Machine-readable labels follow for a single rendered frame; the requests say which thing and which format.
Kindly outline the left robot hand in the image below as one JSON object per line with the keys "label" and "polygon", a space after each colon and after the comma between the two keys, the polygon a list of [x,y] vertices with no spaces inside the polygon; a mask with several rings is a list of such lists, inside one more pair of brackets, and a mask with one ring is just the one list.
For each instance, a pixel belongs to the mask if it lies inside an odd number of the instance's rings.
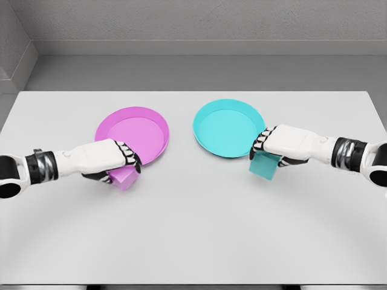
{"label": "left robot hand", "polygon": [[112,184],[110,170],[124,166],[133,166],[140,174],[142,162],[140,157],[126,143],[106,139],[86,145],[86,170],[81,175],[86,179]]}

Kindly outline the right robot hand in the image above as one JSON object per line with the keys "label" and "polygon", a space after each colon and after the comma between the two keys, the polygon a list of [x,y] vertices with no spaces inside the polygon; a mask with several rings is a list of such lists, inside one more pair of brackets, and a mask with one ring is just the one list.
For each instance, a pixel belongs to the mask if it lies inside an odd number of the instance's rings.
{"label": "right robot hand", "polygon": [[267,127],[253,141],[249,160],[252,161],[257,152],[267,152],[281,157],[278,167],[306,164],[316,138],[316,133],[293,126]]}

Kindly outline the pink block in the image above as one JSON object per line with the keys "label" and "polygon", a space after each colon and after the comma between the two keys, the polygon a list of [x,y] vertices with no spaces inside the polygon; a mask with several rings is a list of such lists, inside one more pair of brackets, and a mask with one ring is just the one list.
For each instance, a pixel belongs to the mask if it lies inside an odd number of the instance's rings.
{"label": "pink block", "polygon": [[112,184],[118,189],[127,190],[140,176],[134,166],[124,166],[108,171]]}

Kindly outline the cyan block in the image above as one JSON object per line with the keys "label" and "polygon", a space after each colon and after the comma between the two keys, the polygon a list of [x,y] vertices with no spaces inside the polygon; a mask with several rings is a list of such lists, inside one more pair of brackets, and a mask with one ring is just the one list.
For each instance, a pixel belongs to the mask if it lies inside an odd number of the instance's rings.
{"label": "cyan block", "polygon": [[267,180],[272,180],[280,160],[279,155],[265,151],[256,152],[250,162],[249,171]]}

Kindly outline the pink plate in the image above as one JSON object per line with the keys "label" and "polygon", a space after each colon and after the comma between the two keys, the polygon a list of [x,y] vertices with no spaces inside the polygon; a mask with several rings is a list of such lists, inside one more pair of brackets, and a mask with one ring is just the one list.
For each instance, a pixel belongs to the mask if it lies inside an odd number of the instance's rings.
{"label": "pink plate", "polygon": [[94,139],[122,141],[146,165],[163,153],[169,135],[169,126],[161,114],[150,108],[131,106],[109,114],[99,124]]}

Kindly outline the cyan plate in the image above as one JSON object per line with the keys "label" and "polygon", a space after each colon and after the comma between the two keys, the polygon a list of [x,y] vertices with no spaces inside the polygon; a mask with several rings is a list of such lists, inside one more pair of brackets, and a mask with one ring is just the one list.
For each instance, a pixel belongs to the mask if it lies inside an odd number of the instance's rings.
{"label": "cyan plate", "polygon": [[211,101],[193,119],[193,134],[198,143],[224,158],[248,155],[253,141],[264,129],[262,115],[248,103],[235,99]]}

